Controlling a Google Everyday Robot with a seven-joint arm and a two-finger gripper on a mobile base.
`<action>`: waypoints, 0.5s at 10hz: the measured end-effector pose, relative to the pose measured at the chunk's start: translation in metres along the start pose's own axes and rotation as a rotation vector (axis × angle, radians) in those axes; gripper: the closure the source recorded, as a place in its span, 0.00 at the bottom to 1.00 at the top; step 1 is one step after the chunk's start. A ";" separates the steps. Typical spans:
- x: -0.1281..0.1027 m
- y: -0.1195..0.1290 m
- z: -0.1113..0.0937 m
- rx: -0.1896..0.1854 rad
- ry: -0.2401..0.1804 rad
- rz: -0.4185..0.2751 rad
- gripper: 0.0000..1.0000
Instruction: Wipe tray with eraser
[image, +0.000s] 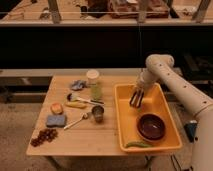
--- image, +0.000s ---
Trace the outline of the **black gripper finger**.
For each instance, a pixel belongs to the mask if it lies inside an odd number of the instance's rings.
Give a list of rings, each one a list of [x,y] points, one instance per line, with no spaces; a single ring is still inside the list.
[[[130,102],[129,102],[130,106],[134,106],[134,103],[137,102],[136,97],[137,97],[137,91],[135,91],[133,93],[133,95],[132,95],[132,97],[130,99]]]
[[[144,97],[144,91],[138,92],[137,97],[138,97],[138,99],[137,99],[136,107],[139,108],[142,104],[142,99]]]

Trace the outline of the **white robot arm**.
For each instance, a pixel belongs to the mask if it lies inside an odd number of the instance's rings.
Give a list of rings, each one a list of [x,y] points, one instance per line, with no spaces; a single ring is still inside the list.
[[[173,71],[174,58],[171,55],[149,55],[145,64],[146,67],[137,78],[130,106],[139,108],[142,98],[160,79],[197,119],[191,171],[213,171],[213,98]]]

